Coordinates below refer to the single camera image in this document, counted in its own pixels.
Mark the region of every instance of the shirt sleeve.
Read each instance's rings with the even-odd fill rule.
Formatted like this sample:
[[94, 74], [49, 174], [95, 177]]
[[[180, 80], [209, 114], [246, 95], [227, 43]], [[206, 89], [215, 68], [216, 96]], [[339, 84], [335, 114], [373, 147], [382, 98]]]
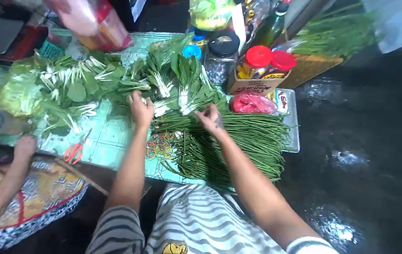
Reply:
[[129, 206], [114, 206], [99, 219], [86, 254], [141, 254], [143, 249], [137, 213]]
[[319, 237], [300, 237], [287, 246], [287, 254], [339, 254], [324, 239]]

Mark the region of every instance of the hand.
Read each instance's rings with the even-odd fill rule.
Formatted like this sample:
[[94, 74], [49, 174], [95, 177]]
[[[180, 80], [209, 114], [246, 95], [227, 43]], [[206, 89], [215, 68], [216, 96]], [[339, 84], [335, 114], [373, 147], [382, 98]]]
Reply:
[[15, 159], [30, 159], [36, 151], [36, 137], [25, 135], [18, 139], [15, 147]]
[[195, 111], [195, 115], [203, 124], [204, 129], [217, 137], [219, 134], [225, 133], [223, 125], [223, 117], [218, 112], [215, 104], [207, 104], [207, 110], [204, 112]]
[[134, 118], [137, 129], [148, 129], [151, 125], [152, 118], [154, 118], [154, 104], [150, 98], [146, 98], [145, 105], [141, 101], [141, 92], [133, 91], [132, 95], [127, 96], [127, 100], [130, 104], [130, 112]]

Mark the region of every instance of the green basket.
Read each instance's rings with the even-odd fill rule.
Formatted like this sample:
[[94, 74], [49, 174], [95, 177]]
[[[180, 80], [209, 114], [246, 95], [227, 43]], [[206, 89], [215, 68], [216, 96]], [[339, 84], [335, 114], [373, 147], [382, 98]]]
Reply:
[[54, 60], [57, 57], [65, 54], [65, 50], [63, 50], [61, 47], [49, 42], [48, 40], [44, 41], [39, 52], [41, 53], [41, 56], [43, 58], [50, 59], [50, 60]]

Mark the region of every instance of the person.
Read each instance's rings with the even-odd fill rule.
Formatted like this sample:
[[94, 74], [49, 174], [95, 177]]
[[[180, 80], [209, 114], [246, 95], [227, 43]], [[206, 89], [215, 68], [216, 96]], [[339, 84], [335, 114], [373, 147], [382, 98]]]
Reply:
[[34, 155], [36, 144], [20, 137], [12, 162], [0, 165], [0, 250], [72, 212], [88, 187], [54, 158]]
[[18, 139], [13, 162], [5, 173], [5, 177], [0, 181], [0, 217], [21, 190], [35, 149], [36, 138], [34, 136], [22, 136]]
[[206, 185], [168, 186], [159, 201], [156, 222], [146, 240], [138, 217], [144, 184], [148, 128], [154, 114], [140, 92], [129, 98], [135, 133], [98, 221], [87, 254], [285, 253], [337, 254], [289, 206], [228, 135], [214, 104], [195, 112], [216, 138], [238, 198]]

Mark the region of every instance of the black lid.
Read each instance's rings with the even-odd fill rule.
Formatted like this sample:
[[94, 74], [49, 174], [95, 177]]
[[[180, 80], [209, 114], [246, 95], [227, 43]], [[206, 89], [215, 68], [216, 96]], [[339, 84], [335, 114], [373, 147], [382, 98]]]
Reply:
[[288, 4], [279, 3], [276, 7], [276, 11], [279, 13], [287, 12], [288, 6], [289, 6]]
[[221, 30], [212, 35], [207, 46], [218, 57], [227, 57], [237, 53], [240, 39], [230, 30]]

